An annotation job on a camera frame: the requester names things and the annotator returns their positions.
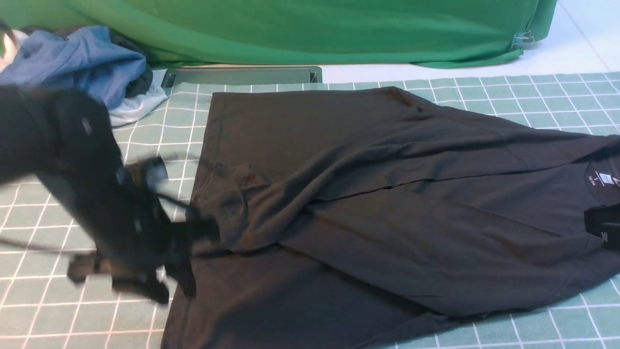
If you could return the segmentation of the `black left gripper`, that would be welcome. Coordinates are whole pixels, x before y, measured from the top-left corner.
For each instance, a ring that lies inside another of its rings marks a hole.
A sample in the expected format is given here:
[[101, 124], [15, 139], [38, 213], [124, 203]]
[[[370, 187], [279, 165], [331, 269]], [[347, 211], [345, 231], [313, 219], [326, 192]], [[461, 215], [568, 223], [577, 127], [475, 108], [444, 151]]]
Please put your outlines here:
[[217, 221], [194, 220], [194, 208], [164, 194], [114, 194], [79, 204], [71, 213], [94, 241], [95, 249], [76, 254], [67, 276], [74, 284], [90, 276], [111, 277], [115, 292], [155, 303], [169, 303], [159, 268], [177, 281], [188, 298], [196, 296], [191, 253], [220, 242]]

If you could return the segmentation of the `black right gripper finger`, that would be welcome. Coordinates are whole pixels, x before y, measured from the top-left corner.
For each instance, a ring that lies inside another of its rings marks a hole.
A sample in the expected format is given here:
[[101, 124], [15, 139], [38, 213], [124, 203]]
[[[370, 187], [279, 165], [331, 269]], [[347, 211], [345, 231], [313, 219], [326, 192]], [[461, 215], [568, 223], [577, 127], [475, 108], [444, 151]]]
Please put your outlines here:
[[600, 237], [603, 247], [620, 249], [620, 204], [588, 208], [583, 212], [585, 230]]

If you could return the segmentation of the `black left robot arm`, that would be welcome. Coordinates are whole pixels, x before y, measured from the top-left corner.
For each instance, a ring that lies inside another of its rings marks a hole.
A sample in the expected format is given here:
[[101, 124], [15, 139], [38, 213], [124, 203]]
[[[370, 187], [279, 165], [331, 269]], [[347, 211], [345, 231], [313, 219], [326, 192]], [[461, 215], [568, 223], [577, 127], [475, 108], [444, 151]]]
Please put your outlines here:
[[76, 285], [108, 275], [116, 292], [166, 305], [177, 281], [196, 296], [194, 235], [219, 239], [212, 217], [158, 190], [168, 180], [165, 159], [124, 164], [102, 104], [78, 89], [1, 87], [1, 183], [36, 176], [91, 237], [95, 249], [73, 254], [66, 273]]

